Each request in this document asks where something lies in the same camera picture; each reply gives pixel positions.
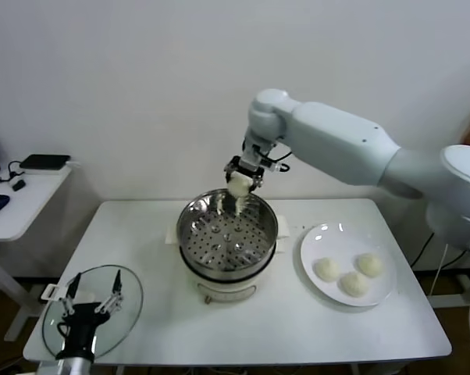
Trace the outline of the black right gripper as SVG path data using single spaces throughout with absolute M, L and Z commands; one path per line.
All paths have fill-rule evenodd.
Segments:
M 230 181 L 234 172 L 252 177 L 250 192 L 260 188 L 263 184 L 264 169 L 245 162 L 239 155 L 235 155 L 224 167 L 225 180 Z

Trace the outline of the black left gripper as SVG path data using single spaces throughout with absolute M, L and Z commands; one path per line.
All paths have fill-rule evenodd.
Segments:
M 103 302 L 74 305 L 81 275 L 82 273 L 78 273 L 72 279 L 62 298 L 64 313 L 62 320 L 57 323 L 57 330 L 64 338 L 64 347 L 57 354 L 58 359 L 93 359 L 92 345 L 97 328 L 110 319 L 110 313 L 119 311 L 123 302 L 121 270 L 118 270 L 112 293 Z

